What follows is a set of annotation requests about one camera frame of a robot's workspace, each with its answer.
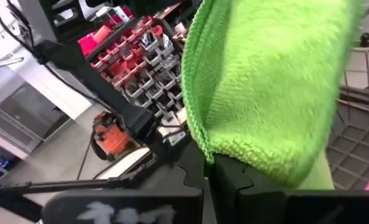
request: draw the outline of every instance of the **floor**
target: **floor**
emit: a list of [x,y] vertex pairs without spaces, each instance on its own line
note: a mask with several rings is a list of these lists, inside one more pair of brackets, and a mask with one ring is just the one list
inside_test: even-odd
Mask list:
[[[76,121],[65,124],[24,162],[18,164],[5,177],[5,180],[8,182],[75,180],[89,142],[93,117],[102,109],[102,107],[94,105]],[[90,151],[80,178],[91,179],[108,164],[108,161],[100,160]],[[44,205],[55,194],[57,193],[32,194],[26,195],[26,197]],[[31,223],[0,208],[0,224],[12,223],[12,220],[15,224]]]

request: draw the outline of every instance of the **parts organizer bin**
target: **parts organizer bin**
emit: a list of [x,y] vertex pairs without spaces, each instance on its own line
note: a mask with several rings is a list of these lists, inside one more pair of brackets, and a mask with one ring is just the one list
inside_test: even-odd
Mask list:
[[91,66],[131,103],[149,109],[157,118],[170,111],[178,112],[184,107],[177,69],[181,49],[175,49],[151,17],[131,27],[91,58]]
[[[365,76],[345,72],[326,149],[334,186],[340,190],[361,190],[369,182],[369,49],[355,52],[365,55]],[[360,78],[367,89],[353,88]]]

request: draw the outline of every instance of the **towel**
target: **towel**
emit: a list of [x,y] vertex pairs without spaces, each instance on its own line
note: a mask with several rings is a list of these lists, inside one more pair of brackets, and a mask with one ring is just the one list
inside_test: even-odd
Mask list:
[[187,121],[213,153],[331,189],[324,148],[362,18],[357,0],[203,0],[182,61]]

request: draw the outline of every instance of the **green microfiber towel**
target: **green microfiber towel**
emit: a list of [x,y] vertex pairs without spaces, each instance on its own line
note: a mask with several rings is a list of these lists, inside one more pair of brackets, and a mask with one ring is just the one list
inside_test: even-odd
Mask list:
[[184,49],[193,138],[295,188],[332,188],[324,154],[362,18],[357,0],[203,0]]

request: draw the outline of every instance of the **wire rack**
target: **wire rack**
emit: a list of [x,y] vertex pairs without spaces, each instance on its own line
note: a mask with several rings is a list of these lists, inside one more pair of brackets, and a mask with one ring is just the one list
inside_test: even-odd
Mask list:
[[369,182],[369,48],[355,48],[353,55],[363,57],[361,68],[344,73],[327,158],[340,190],[361,190]]

